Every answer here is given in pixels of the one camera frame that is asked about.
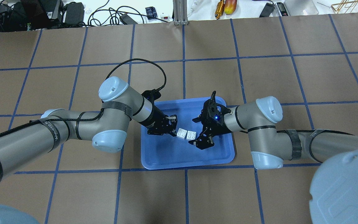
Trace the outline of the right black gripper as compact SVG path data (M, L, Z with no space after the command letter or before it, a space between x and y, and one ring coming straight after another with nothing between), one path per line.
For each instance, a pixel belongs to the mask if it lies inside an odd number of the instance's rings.
M213 91L210 99L206 100L201 110L201 114L192 119L192 122L203 125L203 130L196 139L189 140L188 143L198 149L207 149L215 146L214 136L232 133L225 123L224 116L230 115L231 110L216 102L216 91Z

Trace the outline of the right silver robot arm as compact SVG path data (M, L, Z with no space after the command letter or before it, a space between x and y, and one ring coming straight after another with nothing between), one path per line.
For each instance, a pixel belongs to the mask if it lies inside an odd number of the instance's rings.
M310 158L320 164L311 185L310 215L314 224L358 224L358 136L330 129L277 130L283 119L273 96L235 108L216 102L216 91L200 115L199 136L189 140L198 149L214 146L213 137L248 134L253 165L258 170L282 168L284 161Z

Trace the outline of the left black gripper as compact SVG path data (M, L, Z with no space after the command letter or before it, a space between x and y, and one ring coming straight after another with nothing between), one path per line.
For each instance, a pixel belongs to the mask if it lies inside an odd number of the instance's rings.
M154 104L155 99L161 97L160 92L158 90L146 90L141 95L152 105L149 116L140 122L142 126L148 129L148 134L157 136L168 134L172 137L176 137L177 131L175 126L177 126L178 123L177 115L167 116Z

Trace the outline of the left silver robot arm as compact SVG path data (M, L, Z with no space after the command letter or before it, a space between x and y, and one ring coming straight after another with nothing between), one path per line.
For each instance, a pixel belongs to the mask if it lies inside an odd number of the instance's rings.
M155 106L154 95L160 96L158 90L140 94L121 78L109 77L99 88L98 113L52 109L40 119L0 133L0 182L70 139L91 141L100 151L119 152L132 120L149 134L175 137L177 116Z

